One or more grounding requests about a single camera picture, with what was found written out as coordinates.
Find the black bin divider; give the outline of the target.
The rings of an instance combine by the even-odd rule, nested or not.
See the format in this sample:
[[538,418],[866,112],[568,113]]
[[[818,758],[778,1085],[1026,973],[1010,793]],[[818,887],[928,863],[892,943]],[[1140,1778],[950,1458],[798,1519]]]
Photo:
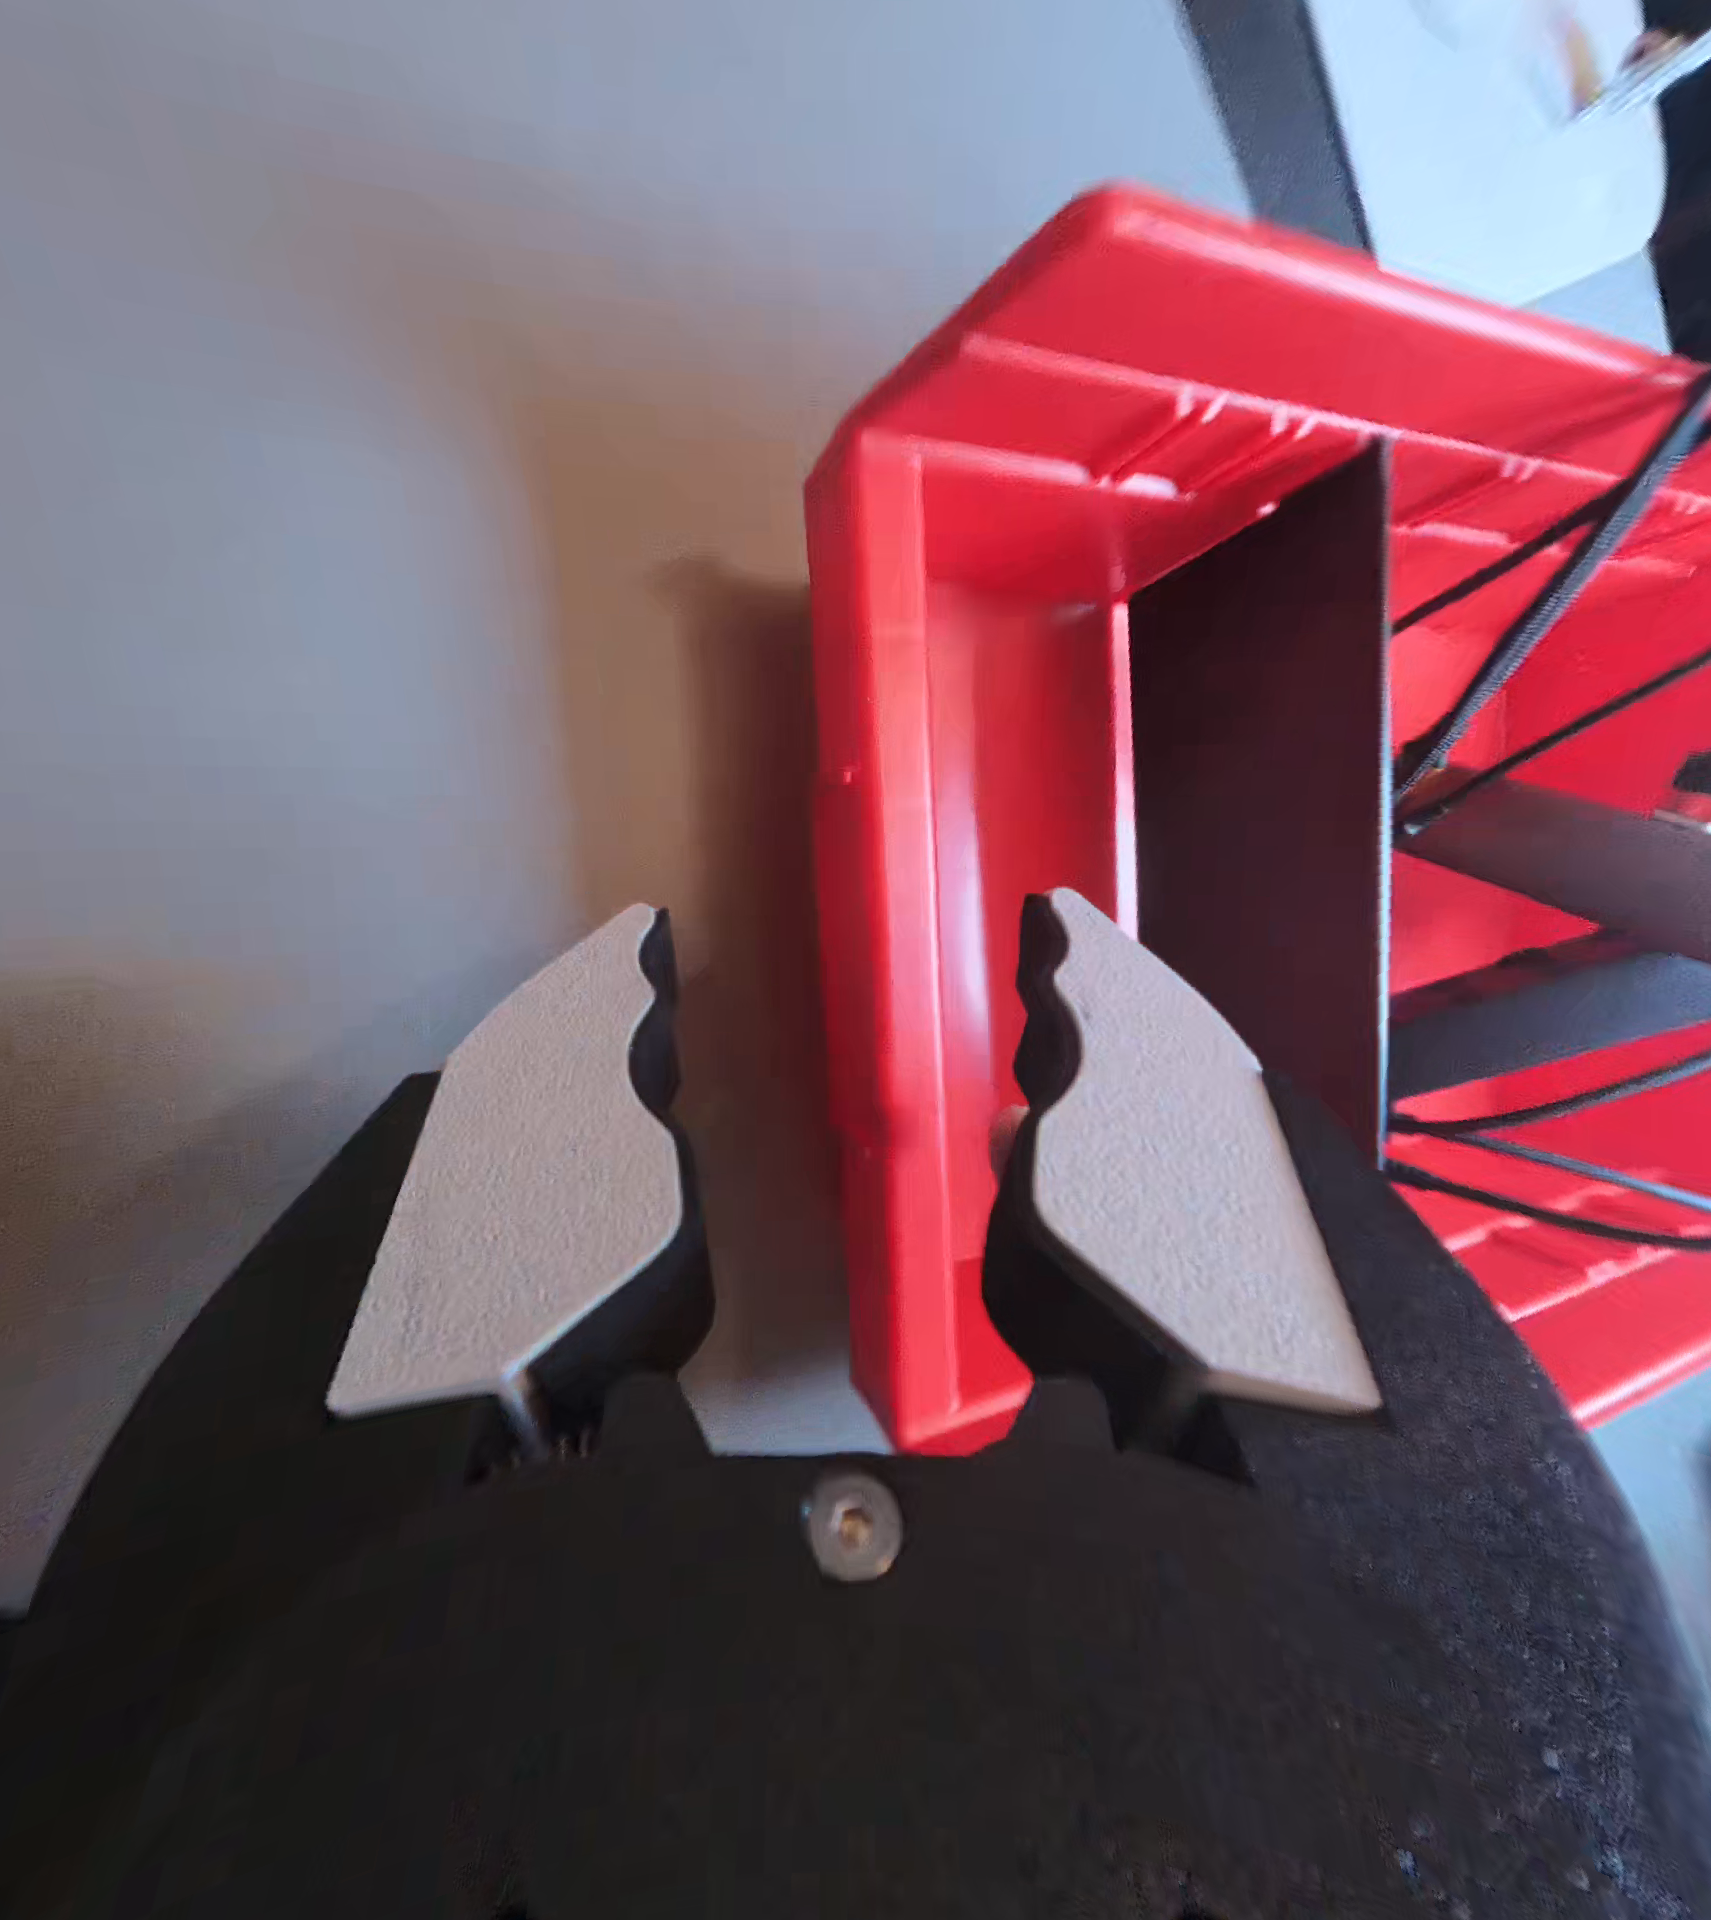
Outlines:
[[1392,927],[1384,439],[1130,600],[1138,938],[1384,1160]]

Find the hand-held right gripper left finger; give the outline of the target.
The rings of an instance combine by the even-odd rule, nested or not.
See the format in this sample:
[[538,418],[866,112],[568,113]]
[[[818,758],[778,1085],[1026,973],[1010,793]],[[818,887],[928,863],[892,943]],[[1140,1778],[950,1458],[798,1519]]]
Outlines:
[[327,1392],[345,1422],[492,1399],[598,1424],[718,1305],[676,1113],[670,914],[618,911],[449,1056]]

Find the white document stand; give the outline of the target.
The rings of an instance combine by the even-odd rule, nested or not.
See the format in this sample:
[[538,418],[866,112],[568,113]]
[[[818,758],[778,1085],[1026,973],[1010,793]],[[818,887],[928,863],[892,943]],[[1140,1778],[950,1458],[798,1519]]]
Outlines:
[[1398,273],[1528,305],[1652,239],[1658,108],[1711,63],[1636,2],[1310,2],[1368,244]]

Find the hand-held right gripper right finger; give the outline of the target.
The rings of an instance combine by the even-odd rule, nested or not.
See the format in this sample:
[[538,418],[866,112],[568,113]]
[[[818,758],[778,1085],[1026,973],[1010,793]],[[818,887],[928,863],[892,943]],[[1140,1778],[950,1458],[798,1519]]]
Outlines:
[[1258,1483],[1370,1469],[1388,1396],[1276,1094],[1210,999],[1080,892],[1020,911],[1014,1072],[982,1298],[1032,1401],[1096,1443]]

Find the small red plastic bin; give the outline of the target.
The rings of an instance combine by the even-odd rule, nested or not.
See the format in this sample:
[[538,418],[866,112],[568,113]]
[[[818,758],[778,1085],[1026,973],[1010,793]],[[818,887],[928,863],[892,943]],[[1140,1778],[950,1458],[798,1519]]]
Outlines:
[[[806,487],[818,890],[852,1372],[916,1452],[1000,1438],[1028,1368],[990,1330],[990,1122],[1018,1101],[1024,900],[1138,935],[1128,608],[1384,439],[1394,760],[1474,682],[1704,365],[1108,185],[1044,224],[834,431]],[[1711,439],[1596,569],[1444,774],[1560,733],[1711,647]],[[1390,999],[1612,933],[1394,847]],[[1711,1021],[1390,1101],[1560,1103]],[[1711,1239],[1711,1068],[1392,1160],[1582,1221]],[[1408,1196],[1590,1427],[1711,1368],[1711,1252]]]

